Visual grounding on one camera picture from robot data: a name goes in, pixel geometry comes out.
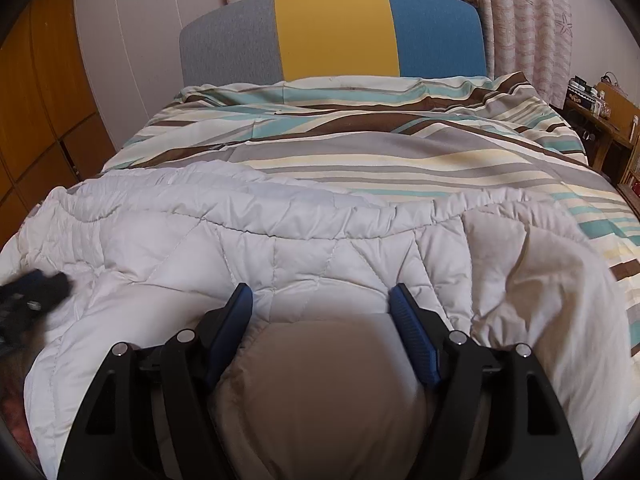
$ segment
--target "round metal joint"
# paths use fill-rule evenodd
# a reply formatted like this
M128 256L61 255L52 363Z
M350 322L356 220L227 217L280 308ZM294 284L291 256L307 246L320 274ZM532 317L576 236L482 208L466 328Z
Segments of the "round metal joint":
M113 345L113 348L111 348L111 353L119 357L126 354L127 350L129 350L129 345L127 345L126 343L116 343L115 345Z
M516 345L516 354L520 357L529 357L532 354L531 347L526 343L518 343Z
M454 345L463 345L464 343L466 343L466 340L466 334L464 332L460 332L460 330L449 332L449 341L451 341Z
M181 330L175 337L180 343L189 343L196 337L196 333L193 330Z

